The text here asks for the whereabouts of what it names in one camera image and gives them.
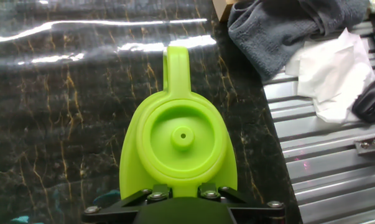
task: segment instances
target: black metal bracket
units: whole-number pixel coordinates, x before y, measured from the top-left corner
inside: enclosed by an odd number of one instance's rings
[[[81,217],[84,223],[122,224],[238,224],[285,223],[285,206],[280,202],[261,204],[230,187],[216,188],[204,183],[197,198],[173,198],[165,184],[136,192],[107,208],[89,207]]]

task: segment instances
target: silver metal slats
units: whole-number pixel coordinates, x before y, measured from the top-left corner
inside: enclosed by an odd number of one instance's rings
[[[329,218],[354,215],[357,211],[372,207],[375,207],[375,187],[301,205],[299,209],[305,214],[302,217],[304,223],[321,223]]]
[[[362,223],[362,224],[375,224],[375,209],[369,212],[359,213],[357,215],[352,215],[350,217],[345,217],[337,220],[333,220],[330,222],[326,222],[326,224],[339,224],[339,223]]]
[[[370,22],[364,35],[375,72]],[[264,84],[304,223],[375,223],[375,153],[358,156],[354,142],[375,136],[375,124],[329,124],[315,116],[310,98],[297,96],[298,77],[284,69]]]

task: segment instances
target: green handle loop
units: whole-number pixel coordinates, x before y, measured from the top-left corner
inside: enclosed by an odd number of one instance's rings
[[[164,91],[173,99],[190,96],[190,62],[185,47],[167,47],[164,52]]]

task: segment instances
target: green plastic housing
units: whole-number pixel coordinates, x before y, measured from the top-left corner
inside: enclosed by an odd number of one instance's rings
[[[185,47],[164,52],[164,90],[145,99],[125,136],[119,169],[124,199],[154,184],[174,197],[196,197],[204,182],[237,189],[237,167],[218,110],[193,93]]]

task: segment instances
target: screw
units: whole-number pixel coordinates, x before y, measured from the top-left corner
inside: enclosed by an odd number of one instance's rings
[[[215,192],[213,190],[207,190],[202,194],[202,197],[213,199],[213,198],[218,198],[220,194],[218,192]]]
[[[280,208],[283,206],[283,203],[278,202],[278,201],[271,201],[271,202],[268,202],[267,205],[271,208]]]
[[[360,146],[361,146],[363,149],[368,149],[368,147],[369,147],[369,143],[368,143],[368,142],[362,142],[362,143],[360,144]]]
[[[142,190],[142,192],[145,193],[145,194],[149,194],[149,193],[151,193],[151,189],[144,189],[144,190]]]
[[[154,192],[153,194],[149,195],[149,198],[159,200],[159,199],[166,198],[166,194],[162,192]]]
[[[100,211],[100,208],[98,206],[92,206],[92,207],[88,207],[87,209],[85,209],[86,214],[93,214],[98,211]]]

